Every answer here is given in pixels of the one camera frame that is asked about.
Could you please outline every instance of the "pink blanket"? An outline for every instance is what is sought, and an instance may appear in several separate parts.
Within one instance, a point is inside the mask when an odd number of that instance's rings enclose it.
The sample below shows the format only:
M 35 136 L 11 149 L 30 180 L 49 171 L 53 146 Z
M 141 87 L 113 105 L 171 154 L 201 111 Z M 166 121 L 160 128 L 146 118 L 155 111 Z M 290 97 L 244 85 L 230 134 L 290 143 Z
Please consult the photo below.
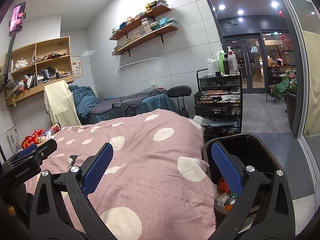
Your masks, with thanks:
M 113 146 L 113 159 L 88 198 L 118 240 L 207 240 L 214 232 L 214 188 L 205 174 L 203 128 L 197 122 L 157 109 L 64 127 L 55 140 L 57 151 L 41 166 L 53 174 L 81 166 L 105 142 Z M 26 183 L 29 192 L 39 176 Z M 83 230 L 68 194 L 63 197 L 75 227 Z

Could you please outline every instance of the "cream towel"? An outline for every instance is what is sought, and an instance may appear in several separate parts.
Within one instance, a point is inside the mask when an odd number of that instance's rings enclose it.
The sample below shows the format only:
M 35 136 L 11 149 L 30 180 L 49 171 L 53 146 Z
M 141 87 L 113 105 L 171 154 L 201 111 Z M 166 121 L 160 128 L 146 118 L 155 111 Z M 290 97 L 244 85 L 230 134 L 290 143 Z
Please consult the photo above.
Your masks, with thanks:
M 61 127 L 81 125 L 65 80 L 44 87 L 44 103 L 52 123 L 58 122 Z

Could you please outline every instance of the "door handle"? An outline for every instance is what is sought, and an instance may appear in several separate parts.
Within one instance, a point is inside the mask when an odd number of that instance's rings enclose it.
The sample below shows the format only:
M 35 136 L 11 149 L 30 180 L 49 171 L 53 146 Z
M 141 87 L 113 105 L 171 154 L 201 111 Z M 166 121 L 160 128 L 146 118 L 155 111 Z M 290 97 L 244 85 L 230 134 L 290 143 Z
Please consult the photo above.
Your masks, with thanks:
M 250 71 L 250 76 L 252 76 L 251 74 L 251 67 L 250 67 L 250 60 L 249 60 L 249 54 L 247 53 L 247 56 L 248 56 L 248 61 L 249 61 L 249 71 Z
M 244 54 L 243 54 L 243 59 L 244 59 L 244 65 L 245 65 L 245 73 L 248 75 L 247 63 L 245 62 L 245 56 L 244 56 Z

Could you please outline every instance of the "shelf bracket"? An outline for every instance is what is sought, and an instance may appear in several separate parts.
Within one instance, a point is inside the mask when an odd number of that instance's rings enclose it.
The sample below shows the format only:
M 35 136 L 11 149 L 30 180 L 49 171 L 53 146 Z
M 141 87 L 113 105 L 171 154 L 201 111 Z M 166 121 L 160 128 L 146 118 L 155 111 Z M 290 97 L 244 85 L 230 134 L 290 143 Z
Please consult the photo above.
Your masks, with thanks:
M 162 43 L 164 43 L 162 34 L 158 34 L 158 33 L 156 33 L 156 34 L 159 35 L 159 36 L 161 36 L 161 41 L 162 41 Z
M 127 39 L 128 39 L 128 34 L 127 33 L 120 33 L 120 34 L 125 34 L 125 36 L 127 36 Z
M 127 52 L 129 52 L 129 57 L 131 57 L 131 54 L 130 54 L 130 50 L 128 49 L 124 49 L 124 51 L 127 51 Z

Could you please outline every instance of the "glass door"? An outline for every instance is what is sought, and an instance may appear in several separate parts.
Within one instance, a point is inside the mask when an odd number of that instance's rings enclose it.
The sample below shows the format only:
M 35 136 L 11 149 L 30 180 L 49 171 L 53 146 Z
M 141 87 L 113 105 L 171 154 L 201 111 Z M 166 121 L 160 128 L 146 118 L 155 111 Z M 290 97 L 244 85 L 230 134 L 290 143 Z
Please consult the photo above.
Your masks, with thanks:
M 258 38 L 243 38 L 243 41 L 246 49 L 245 60 L 248 70 L 249 93 L 266 93 L 261 43 Z
M 236 59 L 238 62 L 238 69 L 242 77 L 242 88 L 246 89 L 247 88 L 247 69 L 245 65 L 244 52 L 242 50 L 241 41 L 240 39 L 227 40 L 227 46 L 230 46 L 231 50 L 233 51 L 233 54 L 236 55 Z
M 258 35 L 229 36 L 227 46 L 236 55 L 244 94 L 265 94 L 267 65 Z

